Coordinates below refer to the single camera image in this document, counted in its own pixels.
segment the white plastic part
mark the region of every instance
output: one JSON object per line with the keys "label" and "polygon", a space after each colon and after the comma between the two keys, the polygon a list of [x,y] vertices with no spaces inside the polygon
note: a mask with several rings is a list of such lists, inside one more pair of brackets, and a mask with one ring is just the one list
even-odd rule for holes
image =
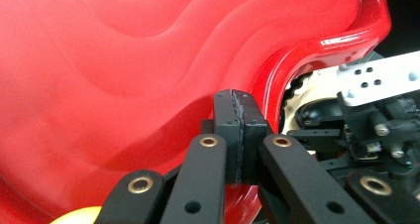
{"label": "white plastic part", "polygon": [[383,58],[337,71],[344,102],[359,106],[420,89],[420,52]]}

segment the screw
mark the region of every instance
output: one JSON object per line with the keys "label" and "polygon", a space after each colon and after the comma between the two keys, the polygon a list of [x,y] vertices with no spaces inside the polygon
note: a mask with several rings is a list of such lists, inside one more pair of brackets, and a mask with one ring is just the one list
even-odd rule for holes
{"label": "screw", "polygon": [[384,137],[389,134],[389,129],[384,124],[377,124],[373,128],[374,132],[380,137]]}
{"label": "screw", "polygon": [[352,90],[349,89],[349,91],[347,91],[347,97],[349,97],[349,98],[355,98],[356,97],[356,94],[355,94],[354,91],[352,91]]}
{"label": "screw", "polygon": [[404,156],[404,152],[403,151],[393,151],[391,152],[391,156],[394,158],[402,158]]}
{"label": "screw", "polygon": [[410,72],[408,74],[408,79],[410,79],[410,81],[416,81],[419,78],[419,75],[416,72]]}

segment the red plastic body shell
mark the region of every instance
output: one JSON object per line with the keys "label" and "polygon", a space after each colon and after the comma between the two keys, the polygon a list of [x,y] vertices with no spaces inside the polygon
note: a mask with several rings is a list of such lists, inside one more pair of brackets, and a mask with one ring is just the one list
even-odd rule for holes
{"label": "red plastic body shell", "polygon": [[[49,222],[132,170],[175,168],[219,90],[251,92],[277,130],[291,78],[389,28],[386,0],[1,0],[0,223]],[[227,187],[225,207],[250,223],[257,188]]]}

